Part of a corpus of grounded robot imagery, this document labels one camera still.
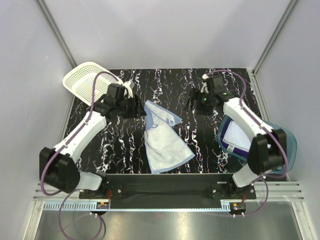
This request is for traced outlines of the white towel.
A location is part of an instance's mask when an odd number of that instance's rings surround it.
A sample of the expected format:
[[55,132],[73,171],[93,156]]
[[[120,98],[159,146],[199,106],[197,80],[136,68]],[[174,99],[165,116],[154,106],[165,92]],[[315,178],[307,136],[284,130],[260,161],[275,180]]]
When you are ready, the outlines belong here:
[[247,135],[233,120],[227,124],[222,137],[222,142],[245,152],[248,152],[251,146],[251,142]]

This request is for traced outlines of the light blue towel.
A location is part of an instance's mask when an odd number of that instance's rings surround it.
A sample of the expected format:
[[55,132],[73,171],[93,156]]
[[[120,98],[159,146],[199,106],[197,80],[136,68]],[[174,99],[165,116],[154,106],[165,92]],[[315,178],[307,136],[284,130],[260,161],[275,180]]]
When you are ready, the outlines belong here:
[[182,118],[150,100],[145,101],[144,110],[144,144],[152,174],[171,171],[195,156],[174,130]]

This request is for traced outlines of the purple microfiber towel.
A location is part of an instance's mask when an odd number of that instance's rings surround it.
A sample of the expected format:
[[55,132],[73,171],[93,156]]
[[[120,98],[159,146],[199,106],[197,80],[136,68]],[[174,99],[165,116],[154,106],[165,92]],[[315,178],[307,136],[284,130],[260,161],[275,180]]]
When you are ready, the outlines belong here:
[[233,121],[232,119],[228,118],[227,121],[225,122],[225,124],[223,125],[222,127],[222,130],[221,130],[221,134],[220,134],[220,141],[221,141],[221,144],[223,145],[223,147],[231,152],[232,154],[235,154],[237,156],[239,156],[240,158],[244,158],[245,160],[248,158],[248,154],[249,154],[249,151],[243,151],[241,149],[238,149],[238,148],[235,148],[231,145],[227,145],[226,143],[223,143],[222,142],[222,138],[224,136],[224,131],[226,130],[227,128],[227,124],[230,122],[230,121]]

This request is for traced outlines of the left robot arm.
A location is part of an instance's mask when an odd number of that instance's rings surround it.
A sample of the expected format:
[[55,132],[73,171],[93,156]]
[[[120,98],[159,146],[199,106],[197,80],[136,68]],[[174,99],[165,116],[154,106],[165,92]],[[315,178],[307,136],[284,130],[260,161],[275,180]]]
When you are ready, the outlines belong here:
[[146,116],[140,98],[113,99],[102,95],[94,102],[79,125],[53,148],[44,147],[39,153],[40,189],[49,185],[64,193],[90,190],[97,198],[108,193],[108,186],[97,173],[79,171],[77,161],[92,139],[118,116],[124,119]]

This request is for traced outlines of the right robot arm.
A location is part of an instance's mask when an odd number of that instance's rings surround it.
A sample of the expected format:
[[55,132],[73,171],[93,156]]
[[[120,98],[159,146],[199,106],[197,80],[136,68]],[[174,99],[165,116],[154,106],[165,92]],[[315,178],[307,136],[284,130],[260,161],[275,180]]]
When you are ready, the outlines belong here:
[[226,183],[225,191],[230,197],[239,198],[247,186],[278,167],[284,167],[283,175],[287,173],[289,161],[285,131],[274,129],[258,118],[242,98],[230,91],[214,94],[213,91],[205,92],[193,87],[184,109],[196,109],[201,115],[208,115],[214,107],[221,107],[250,141],[247,163]]

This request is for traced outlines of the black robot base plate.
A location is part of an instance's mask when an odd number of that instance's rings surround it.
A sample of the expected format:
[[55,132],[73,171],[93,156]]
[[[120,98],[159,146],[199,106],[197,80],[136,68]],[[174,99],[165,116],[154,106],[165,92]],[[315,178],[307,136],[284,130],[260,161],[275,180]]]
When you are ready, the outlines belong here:
[[98,190],[85,190],[81,199],[128,199],[146,196],[201,196],[214,200],[255,200],[252,185],[236,189],[231,173],[107,174]]

